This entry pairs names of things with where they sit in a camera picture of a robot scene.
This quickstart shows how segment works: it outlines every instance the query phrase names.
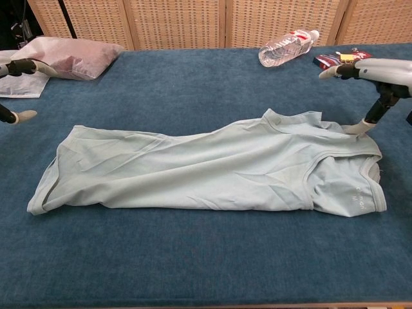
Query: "black cable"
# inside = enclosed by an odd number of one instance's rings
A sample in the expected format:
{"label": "black cable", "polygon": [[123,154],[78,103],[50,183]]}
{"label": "black cable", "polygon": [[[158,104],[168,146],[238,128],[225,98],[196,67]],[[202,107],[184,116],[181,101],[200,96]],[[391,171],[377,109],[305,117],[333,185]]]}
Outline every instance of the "black cable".
{"label": "black cable", "polygon": [[64,19],[66,20],[67,27],[69,28],[71,37],[74,38],[74,39],[77,39],[75,29],[73,27],[73,24],[71,23],[69,13],[67,12],[67,9],[66,9],[66,5],[64,5],[64,1],[63,0],[58,0],[58,2],[59,2],[59,5],[60,5],[60,8],[62,10]]}
{"label": "black cable", "polygon": [[26,7],[27,7],[27,0],[24,0],[23,6],[23,18],[21,21],[21,30],[23,31],[23,42],[26,43],[26,34],[24,32],[24,20],[26,19]]}

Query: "bottle label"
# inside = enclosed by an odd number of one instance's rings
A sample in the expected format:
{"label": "bottle label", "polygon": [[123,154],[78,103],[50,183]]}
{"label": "bottle label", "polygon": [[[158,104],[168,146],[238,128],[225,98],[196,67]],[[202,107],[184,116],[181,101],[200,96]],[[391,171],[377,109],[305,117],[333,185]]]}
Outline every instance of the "bottle label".
{"label": "bottle label", "polygon": [[310,37],[310,34],[302,30],[292,31],[290,32],[290,34],[293,34],[294,36],[296,36],[301,41],[302,45],[312,40],[312,38]]}

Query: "pink bag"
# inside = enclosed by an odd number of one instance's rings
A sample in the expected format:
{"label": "pink bag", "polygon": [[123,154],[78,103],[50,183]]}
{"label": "pink bag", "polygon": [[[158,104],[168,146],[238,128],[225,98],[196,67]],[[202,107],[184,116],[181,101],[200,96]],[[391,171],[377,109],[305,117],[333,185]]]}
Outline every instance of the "pink bag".
{"label": "pink bag", "polygon": [[12,59],[35,58],[54,68],[62,79],[91,80],[103,73],[122,51],[124,48],[117,44],[37,37]]}

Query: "bottle cap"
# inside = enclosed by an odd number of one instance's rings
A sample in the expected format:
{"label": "bottle cap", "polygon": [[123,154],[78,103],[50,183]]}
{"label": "bottle cap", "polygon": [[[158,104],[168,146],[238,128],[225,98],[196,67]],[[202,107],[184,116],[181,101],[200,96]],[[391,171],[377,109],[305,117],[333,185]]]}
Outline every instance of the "bottle cap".
{"label": "bottle cap", "polygon": [[317,31],[317,30],[312,30],[312,31],[310,32],[310,34],[311,34],[312,40],[314,40],[314,42],[315,42],[316,40],[318,40],[318,38],[319,38],[319,36],[320,36],[319,31]]}

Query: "wooden frame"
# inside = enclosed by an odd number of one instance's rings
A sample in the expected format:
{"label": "wooden frame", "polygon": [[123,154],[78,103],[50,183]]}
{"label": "wooden frame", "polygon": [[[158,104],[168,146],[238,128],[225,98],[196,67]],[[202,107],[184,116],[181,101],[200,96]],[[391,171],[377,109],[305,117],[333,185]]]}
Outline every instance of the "wooden frame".
{"label": "wooden frame", "polygon": [[343,39],[349,27],[350,19],[352,17],[353,11],[355,10],[356,4],[357,4],[357,0],[348,0],[348,5],[346,7],[346,11],[342,18],[341,27],[339,28],[339,31],[336,36],[336,41],[335,41],[336,45],[343,43]]}
{"label": "wooden frame", "polygon": [[[123,0],[89,0],[87,3],[64,0],[64,3],[79,39],[95,39],[135,49]],[[114,15],[106,16],[109,8],[115,9]]]}
{"label": "wooden frame", "polygon": [[198,306],[198,307],[98,307],[93,309],[278,309],[278,308],[367,308],[367,307],[410,307],[412,301],[406,302],[382,302],[382,303],[302,303],[302,304],[248,304],[232,306]]}
{"label": "wooden frame", "polygon": [[228,42],[232,42],[232,15],[233,15],[233,0],[226,0],[225,47],[230,47],[228,46]]}
{"label": "wooden frame", "polygon": [[332,27],[330,28],[330,33],[326,45],[336,45],[337,36],[342,31],[341,25],[343,24],[343,18],[348,10],[351,0],[341,0],[339,6],[336,10],[335,20],[333,21]]}
{"label": "wooden frame", "polygon": [[[123,0],[123,3],[126,8],[127,20],[129,21],[135,49],[193,48],[193,46],[197,48],[225,47],[225,0],[171,1],[170,6],[165,1],[151,3],[146,0]],[[152,29],[147,27],[146,15],[143,17],[139,16],[139,14],[142,14],[139,8],[147,10],[157,5],[162,9],[158,12],[153,11],[153,15],[148,15],[149,19],[152,20],[152,26],[157,28],[157,32],[153,33]],[[174,12],[173,10],[179,5],[189,5],[194,10],[186,9]],[[191,26],[190,23],[186,24],[186,22],[199,22],[200,7],[205,8],[209,18],[213,18],[213,27],[208,30],[208,24],[200,25],[200,27],[204,28],[205,35],[201,36],[197,41],[193,34],[193,32],[196,32],[196,27]],[[176,24],[173,27],[170,26],[172,24],[158,23],[158,18],[160,20],[174,19]],[[213,41],[213,46],[205,46],[201,43],[202,40]]]}
{"label": "wooden frame", "polygon": [[[34,16],[39,23],[41,30],[43,31],[44,35],[49,37],[68,37],[71,38],[71,33],[69,27],[66,23],[66,20],[61,12],[60,4],[57,0],[47,0],[47,1],[39,1],[39,0],[28,0],[28,4],[33,11]],[[44,20],[44,15],[47,14],[47,10],[54,10],[58,12],[57,16],[55,16],[54,20],[46,21]]]}

